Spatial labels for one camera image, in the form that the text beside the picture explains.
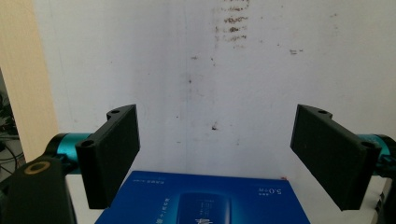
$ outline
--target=white wall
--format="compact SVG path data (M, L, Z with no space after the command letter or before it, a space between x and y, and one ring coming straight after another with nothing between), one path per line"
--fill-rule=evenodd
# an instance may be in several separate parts
M61 131L93 132L137 104L135 169L286 176L312 223L372 213L339 213L291 152L296 106L396 138L395 11L392 0L35 1Z

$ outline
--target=blue box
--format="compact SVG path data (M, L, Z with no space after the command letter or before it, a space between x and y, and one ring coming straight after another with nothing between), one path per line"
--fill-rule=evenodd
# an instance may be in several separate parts
M289 181L133 171L96 221L133 224L309 223Z

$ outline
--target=blue packaging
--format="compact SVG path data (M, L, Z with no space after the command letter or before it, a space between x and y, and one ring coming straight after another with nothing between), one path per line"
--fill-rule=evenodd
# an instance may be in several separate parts
M96 221L132 224L309 223L289 181L133 171Z

